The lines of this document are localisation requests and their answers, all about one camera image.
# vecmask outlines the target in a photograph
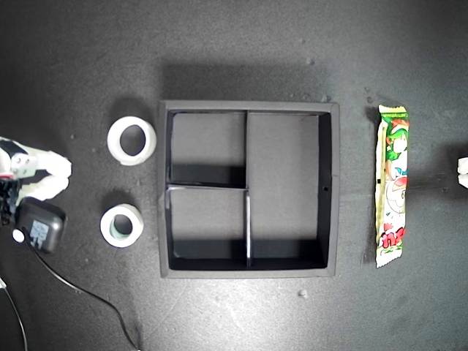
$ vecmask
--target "small hole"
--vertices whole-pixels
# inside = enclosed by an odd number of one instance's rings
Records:
[[[139,126],[130,126],[120,136],[120,145],[126,154],[138,155],[145,147],[145,132]]]
[[[120,234],[123,235],[129,235],[133,230],[133,226],[130,222],[130,219],[128,219],[127,216],[123,216],[121,214],[118,214],[114,218],[114,227]]]

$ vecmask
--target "cartoon character print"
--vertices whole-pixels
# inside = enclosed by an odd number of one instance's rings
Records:
[[[407,189],[407,137],[408,123],[402,119],[389,119],[386,137],[385,223],[379,246],[389,249],[401,243],[404,235],[404,212]]]
[[[400,227],[396,232],[390,231],[391,229],[393,229],[393,225],[384,225],[384,230],[386,233],[382,234],[379,242],[379,245],[382,246],[384,249],[388,249],[390,246],[395,246],[396,244],[399,244],[405,232],[405,229],[403,227]]]

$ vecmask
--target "white object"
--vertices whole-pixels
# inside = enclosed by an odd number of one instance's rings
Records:
[[[468,188],[468,157],[458,159],[458,183]]]
[[[468,157],[458,159],[458,173],[468,174]]]
[[[114,221],[118,215],[125,216],[132,223],[130,234],[120,233]],[[126,203],[112,207],[101,218],[101,233],[104,239],[115,247],[128,247],[140,237],[143,232],[143,218],[141,213],[132,205]]]
[[[138,126],[145,134],[145,146],[137,155],[128,155],[121,145],[121,136],[125,129]],[[134,116],[122,117],[109,129],[107,134],[107,146],[114,158],[124,166],[135,166],[146,161],[156,149],[156,133],[153,127],[141,118]]]
[[[15,229],[12,234],[17,243],[22,243],[24,241],[24,234],[21,230]]]
[[[41,201],[52,199],[68,187],[68,178],[72,175],[72,163],[68,159],[4,137],[0,137],[0,141],[4,148],[0,145],[0,176],[25,179],[34,176],[38,170],[46,170],[50,174],[37,183],[22,186],[17,204],[24,197],[35,197]]]

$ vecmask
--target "masking tape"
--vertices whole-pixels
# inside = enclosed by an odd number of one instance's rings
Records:
[[[132,223],[132,232],[122,234],[114,225],[116,216],[125,216]],[[117,205],[107,211],[101,218],[101,233],[104,239],[115,247],[128,247],[140,237],[143,232],[143,218],[136,207],[128,204]]]
[[[132,126],[138,126],[145,134],[145,146],[137,155],[128,155],[121,145],[121,136],[125,129]],[[107,147],[114,158],[124,166],[135,166],[146,161],[156,149],[156,133],[153,127],[141,118],[127,116],[118,119],[107,134]]]

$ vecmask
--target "candy bar package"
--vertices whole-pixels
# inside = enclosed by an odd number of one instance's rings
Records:
[[[401,256],[405,232],[408,114],[404,107],[379,106],[377,134],[375,227],[377,268]]]

